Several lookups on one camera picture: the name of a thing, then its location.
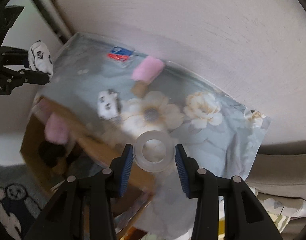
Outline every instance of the cartoon character print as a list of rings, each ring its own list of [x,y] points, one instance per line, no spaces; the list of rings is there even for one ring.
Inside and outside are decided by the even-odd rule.
[[[23,240],[41,208],[21,184],[0,187],[0,222],[15,240]]]
[[[43,59],[43,52],[42,51],[39,50],[36,54],[37,54],[39,59]]]

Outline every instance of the white flower print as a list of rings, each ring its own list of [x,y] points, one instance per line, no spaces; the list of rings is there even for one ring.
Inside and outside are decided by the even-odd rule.
[[[184,114],[159,91],[150,91],[143,99],[133,98],[122,105],[122,130],[137,138],[146,131],[167,131],[183,123]]]
[[[251,112],[249,109],[245,109],[244,111],[244,117],[246,120],[249,121],[249,125],[251,128],[255,127],[261,127],[263,124],[263,118],[266,117],[266,115],[262,114],[259,111]]]
[[[219,125],[222,122],[221,104],[209,92],[195,92],[186,98],[184,113],[191,119],[196,129],[203,129],[207,123]]]

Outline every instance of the screw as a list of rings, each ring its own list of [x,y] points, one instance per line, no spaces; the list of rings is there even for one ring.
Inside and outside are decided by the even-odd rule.
[[[206,174],[206,169],[204,169],[204,168],[198,168],[198,169],[197,169],[197,173],[198,173],[198,174]]]
[[[73,176],[73,175],[71,175],[71,176],[69,176],[69,177],[67,177],[67,181],[68,182],[74,182],[75,181],[75,179],[76,179],[76,177],[75,176]]]
[[[102,170],[103,174],[110,174],[112,172],[112,170],[110,168],[105,168]]]
[[[233,181],[236,183],[240,183],[242,181],[242,178],[240,176],[234,176]]]

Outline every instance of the beige cushion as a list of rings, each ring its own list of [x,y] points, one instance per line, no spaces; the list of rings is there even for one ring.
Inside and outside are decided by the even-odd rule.
[[[306,200],[306,154],[257,155],[246,182],[262,193]]]
[[[284,240],[293,240],[306,225],[306,217],[291,220],[281,233]]]

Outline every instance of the white wall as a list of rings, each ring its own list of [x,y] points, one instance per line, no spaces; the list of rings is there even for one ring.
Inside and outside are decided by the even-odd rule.
[[[297,0],[55,0],[73,31],[175,61],[306,140],[306,13]]]
[[[61,42],[40,16],[31,0],[10,0],[8,5],[22,5],[24,10],[4,39],[4,46],[29,49],[37,40],[48,46],[51,55],[61,47]],[[37,85],[24,84],[9,96],[0,96],[0,165],[23,163],[20,148],[28,114]]]

